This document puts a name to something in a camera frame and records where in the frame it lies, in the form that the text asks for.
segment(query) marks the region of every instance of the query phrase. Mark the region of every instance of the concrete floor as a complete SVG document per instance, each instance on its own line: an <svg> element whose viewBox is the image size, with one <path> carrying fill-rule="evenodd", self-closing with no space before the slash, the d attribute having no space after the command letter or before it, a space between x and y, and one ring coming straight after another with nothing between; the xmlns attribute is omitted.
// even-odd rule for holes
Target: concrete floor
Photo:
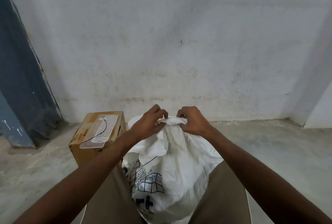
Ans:
<svg viewBox="0 0 332 224"><path fill-rule="evenodd" d="M283 120L213 123L332 218L332 129L302 129ZM69 125L39 150L13 150L0 137L0 223L12 223L76 167ZM253 223L272 223L249 198Z"/></svg>

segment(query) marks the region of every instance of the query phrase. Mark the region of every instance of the pants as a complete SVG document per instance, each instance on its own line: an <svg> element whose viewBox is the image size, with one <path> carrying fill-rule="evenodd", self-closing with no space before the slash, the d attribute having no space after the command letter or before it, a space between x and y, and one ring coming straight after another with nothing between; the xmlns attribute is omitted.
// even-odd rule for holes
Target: pants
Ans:
<svg viewBox="0 0 332 224"><path fill-rule="evenodd" d="M80 223L82 218L77 218L76 223ZM81 224L91 223L144 223L121 167L114 168L87 204ZM211 172L207 190L189 223L251 224L245 189L225 161Z"/></svg>

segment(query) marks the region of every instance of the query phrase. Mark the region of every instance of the black printed grid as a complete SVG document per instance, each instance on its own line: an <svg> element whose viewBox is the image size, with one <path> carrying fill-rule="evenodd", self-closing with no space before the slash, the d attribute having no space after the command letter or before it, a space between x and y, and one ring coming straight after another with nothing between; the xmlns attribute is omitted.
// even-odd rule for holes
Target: black printed grid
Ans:
<svg viewBox="0 0 332 224"><path fill-rule="evenodd" d="M143 166L139 161L137 161L130 174L130 180L131 183L133 183L131 187L131 192L141 191L149 193L155 193L155 192L165 193L164 187L162 185L162 176L159 173L152 172L151 174L145 176L143 180L140 180L143 172L144 172ZM139 185L142 183L144 183L144 189L140 190Z"/></svg>

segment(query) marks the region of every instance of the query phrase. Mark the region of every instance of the brown trousers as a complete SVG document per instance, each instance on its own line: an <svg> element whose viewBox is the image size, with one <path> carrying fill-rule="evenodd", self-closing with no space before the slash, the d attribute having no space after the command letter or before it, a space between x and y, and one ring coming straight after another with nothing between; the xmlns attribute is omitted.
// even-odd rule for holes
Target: brown trousers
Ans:
<svg viewBox="0 0 332 224"><path fill-rule="evenodd" d="M80 223L82 213L73 223ZM86 206L81 224L143 223L124 172L119 166ZM220 163L210 174L209 184L190 221L199 223L251 224L245 189L226 162Z"/></svg>

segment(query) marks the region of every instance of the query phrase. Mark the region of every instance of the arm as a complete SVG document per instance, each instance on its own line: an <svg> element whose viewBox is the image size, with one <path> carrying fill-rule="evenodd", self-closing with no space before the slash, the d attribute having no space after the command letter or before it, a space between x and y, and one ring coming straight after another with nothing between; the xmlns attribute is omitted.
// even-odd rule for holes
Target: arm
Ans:
<svg viewBox="0 0 332 224"><path fill-rule="evenodd" d="M196 107L183 107L177 116L188 119L180 125L184 132L201 135L212 144L273 222L332 223L278 174L218 132Z"/></svg>
<svg viewBox="0 0 332 224"><path fill-rule="evenodd" d="M163 116L167 118L167 112L154 105L114 144L63 179L14 223L71 223L131 147L164 127L155 125Z"/></svg>

